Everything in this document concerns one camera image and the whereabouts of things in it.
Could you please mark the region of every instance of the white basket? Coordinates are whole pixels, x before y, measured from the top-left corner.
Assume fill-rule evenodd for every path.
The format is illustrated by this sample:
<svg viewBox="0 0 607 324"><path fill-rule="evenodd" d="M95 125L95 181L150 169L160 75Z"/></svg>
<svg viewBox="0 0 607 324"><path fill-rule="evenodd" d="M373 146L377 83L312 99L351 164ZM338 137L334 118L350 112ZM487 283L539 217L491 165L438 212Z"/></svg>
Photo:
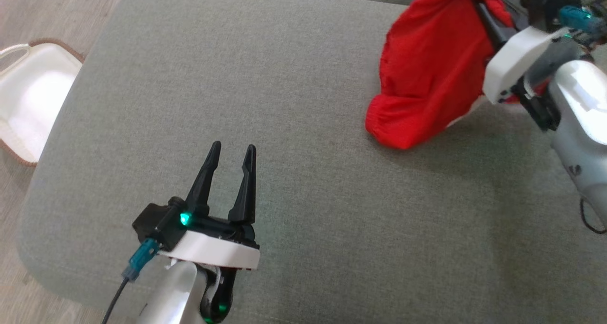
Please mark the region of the white basket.
<svg viewBox="0 0 607 324"><path fill-rule="evenodd" d="M47 39L7 47L0 60L19 50L24 55L0 72L0 145L35 166L83 58Z"/></svg>

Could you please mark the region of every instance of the black wire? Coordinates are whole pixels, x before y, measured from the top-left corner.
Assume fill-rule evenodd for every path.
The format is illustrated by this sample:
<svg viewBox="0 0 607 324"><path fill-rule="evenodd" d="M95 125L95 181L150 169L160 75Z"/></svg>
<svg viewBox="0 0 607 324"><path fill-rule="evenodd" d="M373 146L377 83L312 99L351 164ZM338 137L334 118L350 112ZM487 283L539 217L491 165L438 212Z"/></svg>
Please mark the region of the black wire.
<svg viewBox="0 0 607 324"><path fill-rule="evenodd" d="M128 278L124 278L124 280L120 284L120 287L116 291L116 294L114 295L114 298L112 299L112 302L110 303L110 306L108 307L108 310L106 311L106 315L103 318L103 321L101 322L101 324L108 324L108 319L110 318L110 314L112 313L113 307L116 304L116 302L117 302L120 294L122 293L122 290L124 290L124 287L126 286L126 284L128 282L129 282L129 279Z"/></svg>
<svg viewBox="0 0 607 324"><path fill-rule="evenodd" d="M598 229L592 227L592 225L588 224L588 221L586 221L586 216L584 214L584 199L583 198L579 199L579 214L581 215L581 221L584 222L584 225L586 226L586 228L590 229L593 233L597 233L599 235L607 233L607 229L604 229L604 231L599 231Z"/></svg>

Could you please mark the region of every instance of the red fabric bag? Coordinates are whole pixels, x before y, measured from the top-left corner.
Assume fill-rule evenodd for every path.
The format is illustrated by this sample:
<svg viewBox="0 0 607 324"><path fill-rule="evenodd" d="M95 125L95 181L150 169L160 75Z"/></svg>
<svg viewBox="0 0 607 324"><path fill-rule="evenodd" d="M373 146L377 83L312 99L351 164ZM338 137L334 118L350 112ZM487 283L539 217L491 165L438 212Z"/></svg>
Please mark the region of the red fabric bag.
<svg viewBox="0 0 607 324"><path fill-rule="evenodd" d="M485 3L512 26L501 0ZM381 94L367 110L367 131L402 149L435 136L483 93L485 66L494 54L473 0L414 0L386 35Z"/></svg>

